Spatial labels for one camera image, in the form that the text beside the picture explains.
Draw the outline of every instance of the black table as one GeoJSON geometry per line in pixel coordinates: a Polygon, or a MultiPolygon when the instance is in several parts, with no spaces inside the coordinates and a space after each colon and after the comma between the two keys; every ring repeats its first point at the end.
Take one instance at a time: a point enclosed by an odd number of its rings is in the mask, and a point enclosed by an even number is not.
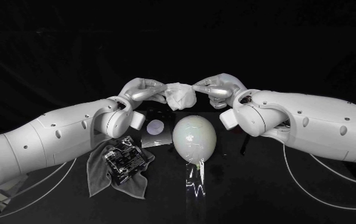
{"type": "MultiPolygon", "coordinates": [[[[175,112],[175,122],[191,113],[175,112]]],[[[245,156],[239,153],[245,132],[226,131],[219,113],[198,113],[213,124],[217,143],[206,161],[207,223],[347,223],[356,211],[340,210],[314,200],[296,186],[283,161],[282,144],[265,137],[252,137],[245,156]]],[[[139,140],[139,131],[124,135],[139,140]]],[[[0,218],[0,223],[185,223],[185,161],[174,146],[147,148],[155,155],[142,175],[148,179],[145,200],[129,197],[108,187],[89,198],[86,160],[82,155],[56,189],[30,207],[0,218]]],[[[311,156],[286,148],[294,176],[305,189],[324,201],[356,207],[356,184],[334,175],[311,156]]],[[[353,177],[344,164],[321,159],[343,175],[353,177]]],[[[5,209],[18,209],[40,197],[60,180],[70,163],[34,189],[14,198],[5,209]]],[[[24,187],[57,168],[30,173],[24,187]]]]}

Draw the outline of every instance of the white balloon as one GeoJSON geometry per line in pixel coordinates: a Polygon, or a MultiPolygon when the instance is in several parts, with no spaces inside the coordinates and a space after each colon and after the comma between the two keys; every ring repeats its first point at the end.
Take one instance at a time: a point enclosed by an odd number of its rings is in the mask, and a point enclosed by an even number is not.
{"type": "Polygon", "coordinates": [[[147,125],[147,132],[151,135],[158,135],[164,129],[164,124],[160,120],[154,119],[147,125]]]}
{"type": "Polygon", "coordinates": [[[181,158],[198,165],[210,158],[216,145],[216,133],[211,123],[200,116],[187,116],[175,124],[173,143],[181,158]]]}

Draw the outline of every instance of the crumpled tissue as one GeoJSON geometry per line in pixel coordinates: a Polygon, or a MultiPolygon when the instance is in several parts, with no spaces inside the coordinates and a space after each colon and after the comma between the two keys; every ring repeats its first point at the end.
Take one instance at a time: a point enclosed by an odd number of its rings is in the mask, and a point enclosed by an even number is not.
{"type": "Polygon", "coordinates": [[[196,103],[196,95],[191,85],[171,83],[164,91],[165,100],[171,110],[188,108],[196,103]]]}

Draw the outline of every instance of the gray microfiber towel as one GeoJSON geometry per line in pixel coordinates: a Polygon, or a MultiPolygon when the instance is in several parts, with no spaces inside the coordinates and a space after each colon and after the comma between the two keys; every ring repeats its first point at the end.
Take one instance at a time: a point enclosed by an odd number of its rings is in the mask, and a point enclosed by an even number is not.
{"type": "Polygon", "coordinates": [[[145,149],[139,148],[148,158],[147,166],[135,173],[125,183],[116,185],[115,180],[111,180],[109,169],[103,158],[103,154],[115,144],[116,142],[113,139],[102,142],[90,153],[86,162],[89,197],[92,197],[111,185],[118,191],[126,193],[131,197],[144,199],[147,178],[141,175],[141,172],[147,170],[148,164],[154,160],[154,155],[145,149]]]}

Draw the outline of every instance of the white cable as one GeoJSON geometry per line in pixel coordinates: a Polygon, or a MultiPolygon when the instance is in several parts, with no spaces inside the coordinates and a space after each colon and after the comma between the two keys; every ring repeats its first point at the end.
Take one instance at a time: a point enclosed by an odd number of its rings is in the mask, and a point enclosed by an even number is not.
{"type": "Polygon", "coordinates": [[[14,214],[15,212],[18,212],[18,211],[23,210],[24,208],[27,208],[33,203],[36,203],[36,202],[37,202],[37,201],[38,201],[38,200],[50,193],[50,191],[57,187],[57,185],[59,185],[60,182],[63,181],[63,179],[64,179],[64,177],[66,177],[66,175],[67,175],[67,173],[69,173],[69,171],[70,171],[70,169],[72,169],[72,166],[73,166],[75,161],[76,161],[76,158],[75,158],[75,160],[73,160],[73,162],[72,162],[70,168],[67,169],[67,172],[66,172],[63,178],[60,179],[60,181],[57,182],[57,184],[54,185],[54,187],[47,191],[47,193],[46,193],[37,200],[34,200],[30,204],[27,204],[24,207],[21,207],[18,210],[10,212],[10,213],[5,214],[5,215],[0,215],[0,218],[1,218],[1,217],[5,217],[7,215],[14,214]]]}
{"type": "Polygon", "coordinates": [[[311,157],[315,159],[315,161],[334,173],[337,174],[340,177],[343,177],[344,179],[347,179],[348,181],[356,183],[354,179],[350,179],[348,177],[343,176],[338,172],[335,172],[312,155],[311,157]]]}
{"type": "Polygon", "coordinates": [[[356,210],[356,208],[348,208],[348,207],[343,207],[343,206],[337,206],[337,205],[332,205],[324,201],[321,201],[320,199],[317,199],[308,192],[307,190],[301,187],[301,185],[298,184],[298,181],[295,180],[294,176],[292,176],[292,173],[291,173],[291,169],[289,169],[289,165],[288,165],[288,161],[286,161],[286,156],[285,156],[285,145],[283,145],[283,160],[285,160],[285,165],[286,165],[286,168],[288,168],[288,171],[289,171],[289,174],[291,174],[291,177],[298,185],[298,187],[304,190],[304,192],[321,203],[324,203],[325,205],[331,206],[331,207],[335,207],[338,209],[344,209],[344,210],[356,210]]]}
{"type": "Polygon", "coordinates": [[[20,191],[18,193],[15,193],[11,197],[5,198],[2,201],[0,201],[0,204],[2,202],[5,202],[7,200],[13,199],[14,197],[17,197],[21,193],[24,193],[26,191],[28,191],[33,187],[36,187],[59,170],[60,168],[64,166],[66,162],[62,164],[62,166],[46,176],[46,178],[43,178],[34,185],[31,185],[28,188],[26,188],[23,191],[20,191]]]}

